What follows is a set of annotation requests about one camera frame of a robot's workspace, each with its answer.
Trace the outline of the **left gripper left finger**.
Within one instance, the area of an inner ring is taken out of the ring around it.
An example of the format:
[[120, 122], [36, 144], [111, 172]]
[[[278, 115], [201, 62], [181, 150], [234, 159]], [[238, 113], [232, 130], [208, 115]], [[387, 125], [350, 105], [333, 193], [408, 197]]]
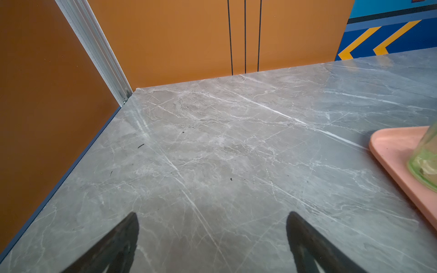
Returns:
[[134, 261], [139, 235], [137, 214], [130, 212], [93, 245], [65, 273], [128, 273]]

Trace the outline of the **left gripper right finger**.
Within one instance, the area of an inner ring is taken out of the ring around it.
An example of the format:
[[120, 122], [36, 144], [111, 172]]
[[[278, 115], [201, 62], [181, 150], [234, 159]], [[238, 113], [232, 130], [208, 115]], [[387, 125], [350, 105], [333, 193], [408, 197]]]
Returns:
[[364, 273], [297, 212], [286, 221], [287, 240], [299, 273]]

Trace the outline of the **small green glass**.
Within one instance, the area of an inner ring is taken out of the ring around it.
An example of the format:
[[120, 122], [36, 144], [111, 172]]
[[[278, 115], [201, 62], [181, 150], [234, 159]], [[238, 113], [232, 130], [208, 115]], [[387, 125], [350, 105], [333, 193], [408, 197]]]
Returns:
[[424, 186], [437, 191], [437, 123], [424, 134], [410, 157], [407, 167]]

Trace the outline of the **pink plastic tray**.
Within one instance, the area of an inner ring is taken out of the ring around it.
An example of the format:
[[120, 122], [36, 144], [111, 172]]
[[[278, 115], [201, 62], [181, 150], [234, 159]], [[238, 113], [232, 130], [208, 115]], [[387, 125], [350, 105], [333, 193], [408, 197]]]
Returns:
[[425, 219], [436, 228], [437, 193], [419, 182], [407, 168], [409, 158], [427, 130], [427, 126], [381, 129], [371, 135], [369, 148]]

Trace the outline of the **left aluminium corner post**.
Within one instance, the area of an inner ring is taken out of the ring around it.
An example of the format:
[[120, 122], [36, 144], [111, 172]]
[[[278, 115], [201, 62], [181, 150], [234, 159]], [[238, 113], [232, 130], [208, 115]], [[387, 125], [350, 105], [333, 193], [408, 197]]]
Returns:
[[90, 4], [86, 0], [55, 2], [119, 106], [124, 106], [133, 90]]

